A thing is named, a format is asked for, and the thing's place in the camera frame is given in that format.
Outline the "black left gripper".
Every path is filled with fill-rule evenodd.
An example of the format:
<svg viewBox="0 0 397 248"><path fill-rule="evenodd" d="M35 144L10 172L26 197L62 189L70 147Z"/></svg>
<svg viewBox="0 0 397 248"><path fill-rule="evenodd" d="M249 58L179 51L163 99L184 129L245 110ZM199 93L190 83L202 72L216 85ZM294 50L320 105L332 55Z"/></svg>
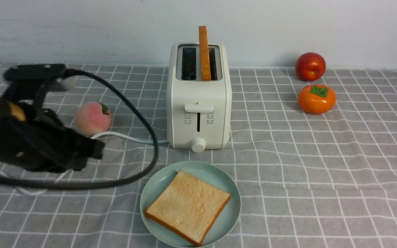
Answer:
<svg viewBox="0 0 397 248"><path fill-rule="evenodd" d="M0 97L0 162L26 171L80 171L102 159L104 142L65 127L51 109Z"/></svg>

